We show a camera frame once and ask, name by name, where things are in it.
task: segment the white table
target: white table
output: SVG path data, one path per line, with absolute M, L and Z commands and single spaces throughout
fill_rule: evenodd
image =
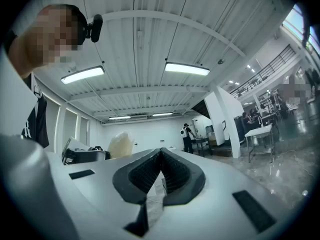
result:
M 272 161 L 272 154 L 274 151 L 274 136 L 272 134 L 271 129 L 272 129 L 272 124 L 270 124 L 268 126 L 261 127 L 261 128 L 250 130 L 247 134 L 244 135 L 245 139 L 246 139 L 246 144 L 248 146 L 249 163 L 250 163 L 250 154 L 270 153 L 271 161 Z M 256 138 L 264 138 L 264 137 L 269 136 L 270 147 L 266 147 L 266 145 L 264 145 L 264 147 L 260 147 L 260 146 L 255 147 L 254 141 L 253 141 L 253 136 L 255 136 Z M 252 142 L 252 150 L 251 151 L 250 151 L 250 147 L 249 147 L 248 137 L 251 137 L 251 142 Z

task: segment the seated person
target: seated person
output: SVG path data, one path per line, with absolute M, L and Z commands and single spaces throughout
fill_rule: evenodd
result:
M 243 124 L 246 127 L 247 131 L 251 131 L 253 129 L 257 129 L 259 127 L 258 121 L 252 121 L 247 112 L 242 113 Z
M 252 121 L 258 120 L 259 115 L 255 109 L 251 108 L 249 112 L 250 112 Z
M 266 109 L 265 105 L 263 104 L 260 105 L 260 114 L 262 117 L 265 117 L 270 114 L 269 111 Z

